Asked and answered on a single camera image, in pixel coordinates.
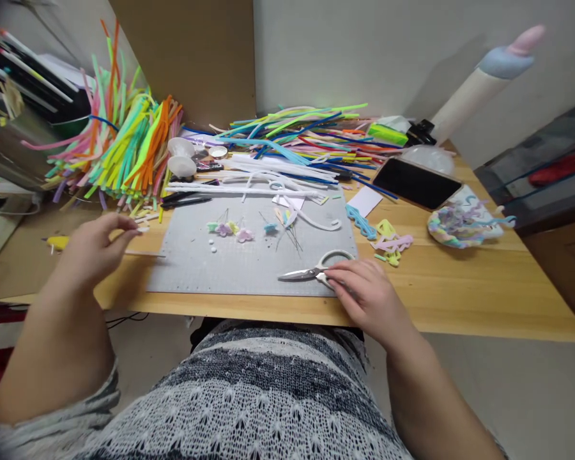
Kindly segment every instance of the finger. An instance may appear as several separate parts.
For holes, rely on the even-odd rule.
[[[347,289],[363,298],[371,285],[365,278],[349,270],[326,270],[326,276],[344,284]]]
[[[109,246],[109,250],[115,253],[116,256],[121,257],[124,252],[126,252],[126,248],[128,244],[136,237],[139,236],[141,233],[138,230],[126,230],[124,233],[119,235],[113,241],[111,241],[111,245]]]
[[[337,293],[337,298],[341,301],[341,304],[345,308],[345,311],[347,312],[349,317],[353,319],[353,321],[356,324],[359,324],[362,315],[364,314],[364,311],[362,310],[362,308],[360,308],[358,302],[356,302],[356,300],[351,296],[351,294],[347,292],[347,289],[345,289],[342,286],[342,284],[334,281],[333,279],[329,279],[328,283]]]
[[[368,281],[373,281],[376,277],[376,272],[374,268],[366,265],[363,261],[341,261],[330,267],[332,270],[349,270],[350,272],[360,275],[362,278]]]
[[[372,261],[372,260],[365,260],[365,263],[368,263],[368,265],[377,273],[379,273],[380,275],[383,275],[385,277],[385,270],[382,269],[381,265]]]
[[[94,221],[94,225],[98,231],[106,235],[116,229],[136,230],[138,228],[133,219],[117,213],[109,213],[98,217]]]

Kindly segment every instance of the white wall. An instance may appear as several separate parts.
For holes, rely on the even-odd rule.
[[[487,50],[538,23],[535,65],[452,139],[477,167],[575,106],[575,0],[254,0],[254,14],[259,111],[430,117]]]
[[[46,3],[47,5],[36,7],[39,16],[69,48],[74,58],[38,19],[21,5],[0,0],[0,29],[8,30],[36,53],[51,53],[75,67],[82,66],[92,75],[92,53],[96,54],[100,66],[110,69],[107,40],[100,23],[100,19],[104,19],[110,34],[113,34],[115,13],[109,2],[107,0],[55,0],[55,5],[49,5],[48,1]],[[138,62],[123,32],[119,34],[119,47],[124,52],[129,82]]]

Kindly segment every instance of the hand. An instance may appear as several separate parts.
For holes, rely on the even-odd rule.
[[[114,272],[130,241],[142,233],[134,220],[117,213],[105,214],[81,225],[70,237],[52,276],[57,285],[75,289],[93,288]],[[113,230],[124,230],[113,241]]]
[[[341,261],[325,273],[349,317],[387,352],[399,347],[405,334],[417,332],[379,264]]]

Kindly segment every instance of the smartphone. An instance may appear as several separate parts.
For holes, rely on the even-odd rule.
[[[450,176],[400,158],[389,158],[372,184],[427,211],[441,208],[464,186]]]

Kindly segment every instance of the white cylinder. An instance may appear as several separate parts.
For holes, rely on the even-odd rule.
[[[511,80],[492,77],[476,68],[432,118],[434,129],[431,135],[436,139],[436,143],[445,142],[509,83]]]

